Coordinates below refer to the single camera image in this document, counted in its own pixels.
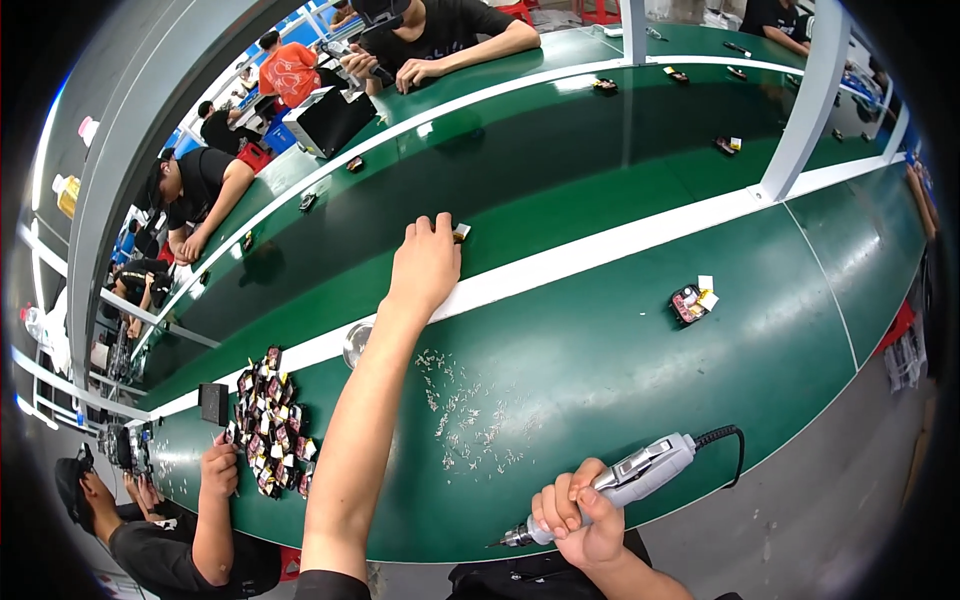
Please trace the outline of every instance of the black cable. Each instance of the black cable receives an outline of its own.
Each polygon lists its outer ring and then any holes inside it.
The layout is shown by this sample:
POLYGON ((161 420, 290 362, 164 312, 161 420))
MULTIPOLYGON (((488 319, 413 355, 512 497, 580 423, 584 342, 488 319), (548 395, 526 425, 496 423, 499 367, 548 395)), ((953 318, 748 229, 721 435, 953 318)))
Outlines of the black cable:
POLYGON ((736 435, 736 437, 740 439, 740 459, 736 463, 736 475, 733 476, 733 481, 721 488, 721 490, 732 488, 736 485, 736 482, 740 480, 740 473, 743 471, 743 451, 746 447, 746 441, 743 439, 743 432, 740 431, 740 428, 736 425, 727 425, 725 427, 714 429, 713 431, 708 431, 704 435, 697 436, 693 439, 693 442, 697 445, 697 451, 700 451, 700 448, 704 447, 705 445, 713 444, 717 440, 732 435, 736 435))

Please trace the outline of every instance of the man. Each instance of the man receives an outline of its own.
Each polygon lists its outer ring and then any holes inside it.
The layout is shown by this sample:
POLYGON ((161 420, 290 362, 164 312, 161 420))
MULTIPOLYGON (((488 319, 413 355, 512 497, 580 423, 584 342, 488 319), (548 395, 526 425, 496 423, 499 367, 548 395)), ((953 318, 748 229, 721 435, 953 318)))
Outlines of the man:
POLYGON ((330 29, 337 31, 357 15, 357 11, 353 9, 350 5, 350 2, 347 0, 341 0, 341 2, 334 2, 333 8, 336 9, 336 12, 330 17, 330 29))
POLYGON ((236 449, 224 444, 221 434, 201 456, 198 515, 160 503, 153 486, 141 479, 134 501, 145 520, 125 521, 88 454, 86 460, 57 460, 57 492, 70 519, 98 538, 134 581, 161 600, 249 598, 276 586, 280 553, 274 544, 230 529, 228 498, 237 484, 236 449))
MULTIPOLYGON (((114 272, 113 287, 110 291, 127 302, 138 305, 141 310, 150 308, 151 303, 159 308, 170 293, 170 286, 173 284, 173 278, 167 275, 169 267, 165 260, 155 258, 132 260, 114 272)), ((106 302, 100 312, 110 320, 115 320, 120 314, 116 306, 106 302)), ((127 328, 127 337, 134 339, 140 337, 140 328, 143 323, 132 315, 127 315, 125 319, 130 324, 127 328)))
POLYGON ((216 148, 197 148, 179 160, 166 152, 151 168, 137 205, 167 213, 167 241, 178 265, 200 258, 210 235, 253 183, 253 169, 216 148), (197 224, 191 233, 187 223, 197 224))
MULTIPOLYGON (((390 454, 403 377, 420 332, 460 277, 461 247, 453 244, 450 223, 450 214, 441 213, 433 231, 427 217, 418 218, 407 226, 394 255, 390 290, 324 434, 307 500, 296 600, 370 599, 367 534, 390 454)), ((576 473, 560 475, 533 497, 534 518, 555 533, 563 555, 553 554, 551 562, 529 557, 532 562, 525 563, 524 572, 528 564, 561 571, 538 572, 550 582, 540 592, 523 594, 522 589, 532 592, 541 584, 516 581, 505 563, 495 562, 454 569, 448 600, 692 600, 681 584, 626 548, 623 511, 589 485, 603 469, 599 460, 587 459, 576 473), (580 510, 593 524, 583 525, 580 510)))
POLYGON ((340 59, 349 74, 367 80, 371 96, 383 88, 370 72, 378 64, 406 94, 425 79, 540 47, 536 30, 481 0, 353 0, 353 7, 368 18, 390 10, 403 17, 397 29, 363 34, 359 45, 350 44, 353 54, 340 59), (478 42, 478 34, 490 39, 478 42))
POLYGON ((295 41, 284 44, 272 30, 257 42, 269 56, 260 64, 260 93, 277 96, 289 108, 300 106, 310 92, 321 87, 314 70, 317 53, 295 41))
POLYGON ((200 136, 210 148, 237 156, 247 144, 260 141, 261 135, 246 127, 230 128, 228 122, 239 119, 243 110, 216 110, 212 102, 204 100, 200 103, 198 113, 204 120, 200 126, 200 136))
POLYGON ((740 31, 772 39, 802 57, 810 54, 806 27, 798 24, 797 0, 750 0, 740 31))

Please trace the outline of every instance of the metal bowl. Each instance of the metal bowl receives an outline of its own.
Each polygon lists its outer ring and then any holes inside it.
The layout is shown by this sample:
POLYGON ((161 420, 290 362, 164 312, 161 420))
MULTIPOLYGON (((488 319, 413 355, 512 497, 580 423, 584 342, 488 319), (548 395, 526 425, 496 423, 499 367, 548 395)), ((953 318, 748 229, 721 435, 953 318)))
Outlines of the metal bowl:
POLYGON ((351 370, 356 369, 357 361, 360 360, 363 349, 367 347, 372 329, 373 323, 363 322, 354 325, 347 334, 344 340, 344 362, 351 370))

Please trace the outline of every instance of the orange t-shirt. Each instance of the orange t-shirt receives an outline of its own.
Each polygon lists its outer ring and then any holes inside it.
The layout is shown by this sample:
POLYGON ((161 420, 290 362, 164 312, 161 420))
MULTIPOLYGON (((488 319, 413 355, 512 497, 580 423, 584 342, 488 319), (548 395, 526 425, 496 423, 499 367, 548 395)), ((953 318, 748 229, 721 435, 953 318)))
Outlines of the orange t-shirt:
POLYGON ((283 104, 296 108, 310 92, 320 87, 320 75, 313 70, 317 55, 295 41, 283 44, 260 64, 260 93, 277 92, 283 104))

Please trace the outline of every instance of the red stool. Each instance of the red stool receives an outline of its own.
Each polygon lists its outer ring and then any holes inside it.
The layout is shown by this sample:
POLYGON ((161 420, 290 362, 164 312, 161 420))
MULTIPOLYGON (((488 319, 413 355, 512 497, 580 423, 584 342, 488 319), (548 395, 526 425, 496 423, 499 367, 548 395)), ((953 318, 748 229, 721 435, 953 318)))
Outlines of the red stool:
POLYGON ((913 324, 914 317, 916 317, 916 315, 914 315, 913 311, 910 310, 910 305, 904 300, 903 304, 900 305, 900 310, 897 311, 897 316, 894 317, 894 321, 890 324, 890 328, 887 329, 880 343, 876 345, 873 356, 877 356, 883 352, 885 348, 896 342, 901 335, 906 333, 906 330, 913 324))
POLYGON ((607 12, 606 0, 593 0, 593 11, 588 12, 584 7, 584 0, 577 0, 577 6, 580 7, 580 15, 584 18, 584 23, 592 21, 598 25, 610 25, 620 22, 620 1, 613 0, 616 5, 616 12, 607 12))
POLYGON ((300 576, 300 551, 280 546, 280 581, 293 581, 300 576))
POLYGON ((174 264, 174 254, 170 250, 170 242, 163 242, 163 248, 160 249, 160 253, 156 255, 156 258, 167 261, 168 265, 174 264))
POLYGON ((511 14, 514 16, 514 18, 523 19, 530 27, 534 26, 534 19, 530 16, 530 11, 527 10, 523 0, 517 2, 516 4, 511 4, 510 6, 496 7, 496 9, 500 12, 511 14))
POLYGON ((267 153, 263 152, 259 146, 252 142, 248 142, 247 145, 243 147, 243 150, 240 151, 237 158, 249 164, 255 174, 259 173, 260 170, 271 161, 267 153))

